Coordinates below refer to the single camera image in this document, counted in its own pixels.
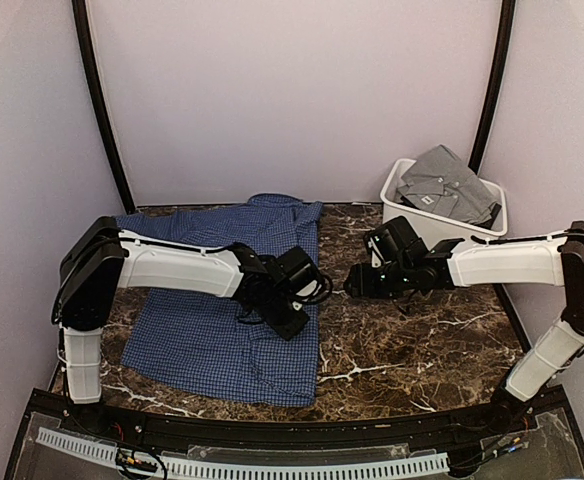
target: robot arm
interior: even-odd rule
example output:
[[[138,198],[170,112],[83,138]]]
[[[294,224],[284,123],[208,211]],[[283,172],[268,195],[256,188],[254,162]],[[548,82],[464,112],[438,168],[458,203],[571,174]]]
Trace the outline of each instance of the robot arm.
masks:
[[[308,321],[304,304],[331,292],[300,247],[279,257],[257,255],[247,245],[205,248],[159,241],[119,230],[102,217],[61,263],[61,287],[53,323],[63,332],[70,398],[77,404],[101,397],[101,333],[117,288],[158,287],[203,292],[239,302],[255,311],[283,339]]]
[[[492,398],[511,416],[584,353],[584,222],[532,239],[474,240],[443,240],[428,249],[407,219],[395,218],[366,234],[372,262],[351,268],[345,290],[353,297],[393,298],[485,283],[565,286],[567,307]]]

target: white plastic bin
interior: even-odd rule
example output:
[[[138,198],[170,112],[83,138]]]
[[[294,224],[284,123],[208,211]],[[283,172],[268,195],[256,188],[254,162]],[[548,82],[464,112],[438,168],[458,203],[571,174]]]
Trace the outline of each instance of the white plastic bin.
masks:
[[[423,238],[428,248],[434,247],[446,238],[465,238],[469,240],[470,236],[475,235],[479,238],[497,239],[507,233],[508,209],[505,204],[505,193],[498,185],[485,180],[481,181],[488,190],[501,199],[499,202],[501,204],[501,211],[492,225],[492,230],[451,220],[416,208],[406,207],[405,205],[399,205],[393,200],[390,200],[394,199],[396,188],[404,185],[405,182],[403,182],[401,177],[415,161],[409,158],[401,158],[394,164],[390,176],[386,180],[383,190],[381,190],[384,223],[395,217],[404,216],[408,219],[416,233]]]

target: black frame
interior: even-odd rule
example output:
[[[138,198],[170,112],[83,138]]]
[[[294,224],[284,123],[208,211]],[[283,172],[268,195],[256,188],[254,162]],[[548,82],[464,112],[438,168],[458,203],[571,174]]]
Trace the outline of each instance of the black frame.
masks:
[[[499,91],[503,80],[505,70],[505,60],[507,58],[508,47],[510,44],[510,35],[512,33],[512,24],[514,22],[514,6],[516,0],[503,0],[501,5],[501,15],[499,20],[499,29],[497,32],[496,45],[494,48],[494,57],[490,69],[490,80],[488,82],[487,92],[479,126],[477,128],[474,146],[468,166],[478,173],[481,167],[481,161],[485,152],[492,121],[496,112],[496,105],[499,99]],[[88,89],[92,98],[92,107],[101,132],[101,139],[108,157],[110,170],[116,183],[119,197],[127,213],[134,213],[136,205],[132,198],[132,192],[125,176],[121,156],[114,138],[110,115],[108,114],[103,88],[99,78],[99,70],[94,55],[94,45],[90,34],[90,21],[87,13],[86,0],[72,0],[74,10],[74,22],[76,24],[76,33],[83,60],[83,69],[87,80]]]
[[[499,101],[503,72],[505,71],[505,60],[508,56],[510,46],[510,36],[512,34],[512,24],[514,23],[514,6],[516,0],[503,0],[501,4],[501,16],[499,19],[499,30],[496,35],[496,45],[494,47],[494,57],[492,58],[492,68],[490,69],[490,80],[488,89],[485,92],[485,101],[481,111],[481,119],[476,131],[474,146],[470,155],[468,166],[474,173],[479,173],[481,161],[485,153],[485,147],[490,136],[496,104]]]
[[[563,387],[543,391],[532,403],[534,414],[563,408],[584,466],[584,442]],[[84,433],[71,417],[64,416],[66,401],[61,395],[33,390],[12,448],[4,480],[12,480],[33,412],[61,420],[61,427]],[[472,424],[489,405],[477,405],[447,412],[355,422],[255,423],[201,420],[104,407],[119,423],[126,441],[144,448],[187,452],[190,446],[216,446],[267,450],[330,450],[407,443],[411,451],[445,451],[452,463],[481,451],[480,440],[488,433],[450,428],[451,424]],[[532,419],[531,428],[535,428]],[[513,430],[523,429],[523,423]]]
[[[85,78],[88,83],[88,89],[90,90],[92,107],[94,108],[94,115],[99,125],[99,132],[101,132],[101,140],[103,141],[105,154],[108,157],[110,170],[112,171],[112,176],[114,177],[116,188],[119,191],[119,197],[121,198],[123,207],[126,213],[134,213],[136,206],[134,205],[130,185],[125,177],[121,156],[119,155],[112,131],[105,97],[103,96],[103,89],[101,88],[101,80],[99,79],[99,70],[96,64],[96,57],[94,56],[94,45],[92,44],[90,22],[85,0],[72,0],[72,8],[74,10],[74,23],[76,25],[76,35],[79,40],[81,58],[83,59]]]

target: marble surface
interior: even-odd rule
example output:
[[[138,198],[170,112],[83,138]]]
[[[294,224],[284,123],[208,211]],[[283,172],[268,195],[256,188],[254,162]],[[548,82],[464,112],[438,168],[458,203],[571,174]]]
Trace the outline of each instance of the marble surface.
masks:
[[[146,209],[166,215],[174,208]],[[417,294],[406,300],[352,299],[350,265],[367,261],[364,232],[382,223],[379,205],[327,205],[319,266],[335,284],[319,314],[321,358],[311,407],[242,404],[193,395],[121,365],[148,289],[119,290],[103,335],[103,396],[109,405],[188,417],[243,421],[341,421],[449,410],[486,402],[522,355],[491,286]],[[53,391],[60,392],[57,379]]]

